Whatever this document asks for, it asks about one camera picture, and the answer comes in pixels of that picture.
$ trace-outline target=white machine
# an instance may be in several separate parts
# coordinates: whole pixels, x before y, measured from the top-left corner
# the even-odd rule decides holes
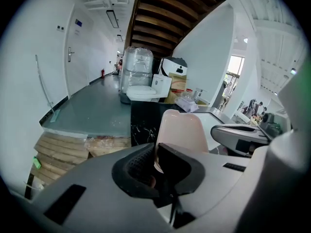
[[[126,95],[133,101],[151,101],[152,99],[166,98],[169,94],[172,79],[155,74],[152,85],[134,85],[127,89]]]
[[[185,76],[187,69],[187,63],[182,58],[165,57],[161,59],[158,73],[164,76],[168,76],[170,73]]]

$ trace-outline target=toilet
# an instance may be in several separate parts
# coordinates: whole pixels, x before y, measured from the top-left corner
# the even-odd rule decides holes
[[[127,89],[126,95],[132,101],[151,101],[152,99],[166,98],[169,94],[172,78],[155,74],[152,85],[134,85]]]

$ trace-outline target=hallway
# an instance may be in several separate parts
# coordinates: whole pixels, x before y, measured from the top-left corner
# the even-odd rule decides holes
[[[60,107],[52,130],[100,136],[130,137],[131,106],[119,99],[120,76],[109,75],[83,88]]]

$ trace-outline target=door handle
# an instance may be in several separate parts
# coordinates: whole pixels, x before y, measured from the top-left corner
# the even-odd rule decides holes
[[[71,55],[73,54],[74,52],[71,52],[71,47],[68,48],[68,62],[71,62]]]

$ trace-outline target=toilet tank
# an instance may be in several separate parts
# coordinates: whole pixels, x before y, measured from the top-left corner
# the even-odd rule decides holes
[[[171,87],[172,78],[164,75],[155,74],[152,79],[151,87],[156,90],[157,94],[163,95],[163,98],[167,97]]]

